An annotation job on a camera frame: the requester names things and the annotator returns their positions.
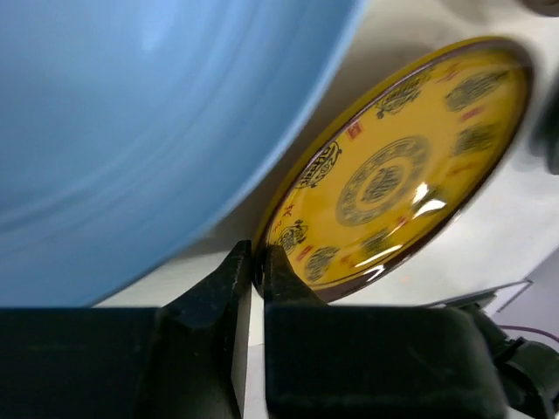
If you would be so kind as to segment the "yellow patterned plate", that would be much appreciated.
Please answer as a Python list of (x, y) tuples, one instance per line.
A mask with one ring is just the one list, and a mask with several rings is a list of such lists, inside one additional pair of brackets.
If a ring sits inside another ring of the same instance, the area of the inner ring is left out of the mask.
[(273, 245), (327, 302), (411, 258), (504, 159), (534, 81), (524, 45), (478, 37), (431, 52), (370, 89), (279, 186), (255, 240), (254, 286), (263, 286)]

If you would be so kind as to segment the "light blue round plate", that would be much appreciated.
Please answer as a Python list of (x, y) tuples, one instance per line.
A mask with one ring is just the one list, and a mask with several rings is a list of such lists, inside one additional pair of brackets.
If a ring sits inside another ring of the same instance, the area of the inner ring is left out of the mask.
[(93, 305), (212, 229), (305, 126), (366, 10), (2, 2), (2, 306)]

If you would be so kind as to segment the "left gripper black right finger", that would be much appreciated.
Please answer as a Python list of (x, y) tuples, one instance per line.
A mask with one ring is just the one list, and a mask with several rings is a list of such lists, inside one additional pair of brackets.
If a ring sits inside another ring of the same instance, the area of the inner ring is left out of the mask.
[(507, 400), (472, 318), (454, 308), (331, 306), (286, 253), (264, 262), (272, 418), (503, 418)]

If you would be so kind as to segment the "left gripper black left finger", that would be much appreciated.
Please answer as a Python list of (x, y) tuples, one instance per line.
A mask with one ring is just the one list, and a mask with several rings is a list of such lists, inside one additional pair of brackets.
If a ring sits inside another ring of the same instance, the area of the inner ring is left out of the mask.
[(251, 292), (252, 245), (239, 241), (161, 310), (135, 417), (242, 417)]

